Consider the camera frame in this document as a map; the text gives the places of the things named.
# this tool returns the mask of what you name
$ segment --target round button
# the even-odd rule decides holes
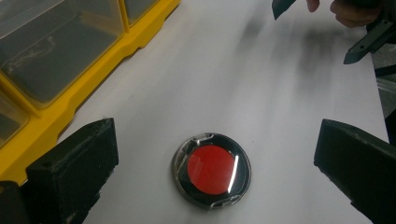
[[[185,142],[174,157],[173,171],[182,194],[207,209],[237,203],[248,190],[251,176],[245,151],[218,133]]]

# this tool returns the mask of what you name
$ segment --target yellow organizer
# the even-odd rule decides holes
[[[0,1],[0,180],[56,145],[76,109],[180,0]]]

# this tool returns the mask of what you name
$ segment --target black object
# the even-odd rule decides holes
[[[396,147],[324,119],[314,164],[375,224],[396,223]]]
[[[196,188],[189,177],[187,165],[194,150],[203,146],[226,149],[234,158],[234,180],[228,191],[211,195]],[[217,209],[233,205],[241,200],[250,185],[251,168],[245,151],[231,138],[218,133],[205,133],[189,139],[177,151],[173,162],[177,186],[187,200],[204,209]]]
[[[395,74],[396,74],[396,64],[375,69],[375,77],[386,77]]]
[[[396,146],[396,110],[385,118],[385,125],[387,126],[390,144]]]
[[[396,1],[382,1],[383,11],[378,19],[367,25],[368,34],[356,43],[346,54],[345,64],[356,63],[367,53],[375,53],[386,43],[393,43],[396,37]]]
[[[395,24],[383,19],[363,39],[348,50],[344,64],[356,63],[367,53],[375,53],[396,34]]]
[[[0,223],[29,224],[20,188],[12,181],[0,181]]]
[[[82,223],[118,163],[113,119],[96,121],[70,135],[26,168],[28,181],[21,192],[30,223]],[[8,201],[7,206],[15,207],[14,203],[19,200]],[[0,223],[6,223],[0,215]],[[20,223],[18,216],[13,217],[11,223]]]
[[[275,20],[277,20],[282,13],[288,10],[295,1],[296,0],[273,0],[272,9]]]

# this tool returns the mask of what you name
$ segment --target plastic compartment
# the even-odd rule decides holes
[[[0,147],[27,121],[23,114],[0,92]]]
[[[117,0],[3,0],[0,69],[42,107],[122,34]]]
[[[134,24],[158,1],[159,0],[125,0],[129,23]]]

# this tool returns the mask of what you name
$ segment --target white table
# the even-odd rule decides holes
[[[116,121],[120,165],[85,223],[371,223],[313,164],[322,119],[388,140],[370,56],[343,65],[365,32],[329,4],[310,14],[297,0],[274,21],[269,0],[184,0],[61,136]],[[231,137],[252,166],[245,197],[216,211],[187,202],[171,174],[181,144],[205,132]]]

